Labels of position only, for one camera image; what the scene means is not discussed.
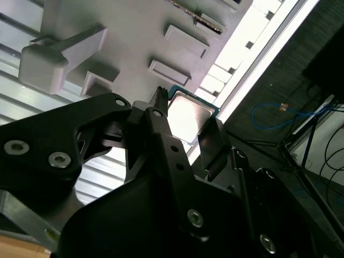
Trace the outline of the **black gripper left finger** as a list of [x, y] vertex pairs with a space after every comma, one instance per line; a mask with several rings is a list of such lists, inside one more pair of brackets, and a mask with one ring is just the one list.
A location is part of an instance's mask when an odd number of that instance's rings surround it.
[[167, 189], [178, 221], [186, 213], [195, 227], [203, 226], [189, 192], [196, 178], [166, 115], [158, 106], [133, 107], [114, 93], [1, 127], [1, 215], [39, 241], [59, 241], [84, 207], [71, 198], [82, 166], [112, 147], [126, 151], [128, 182], [151, 175]]

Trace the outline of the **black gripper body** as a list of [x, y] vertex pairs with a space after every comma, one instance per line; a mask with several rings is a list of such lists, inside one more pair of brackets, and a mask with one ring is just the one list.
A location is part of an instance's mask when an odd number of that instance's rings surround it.
[[62, 230], [58, 257], [257, 257], [238, 197], [203, 180], [189, 188], [190, 216], [178, 221], [167, 189], [146, 175], [78, 210]]

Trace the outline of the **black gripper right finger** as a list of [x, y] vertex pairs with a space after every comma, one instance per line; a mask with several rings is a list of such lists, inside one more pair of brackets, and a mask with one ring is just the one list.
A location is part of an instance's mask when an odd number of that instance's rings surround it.
[[207, 181], [230, 190], [222, 216], [226, 235], [219, 250], [228, 257], [334, 257], [335, 243], [312, 220], [277, 175], [253, 170], [233, 147], [220, 120], [210, 119], [198, 142]]

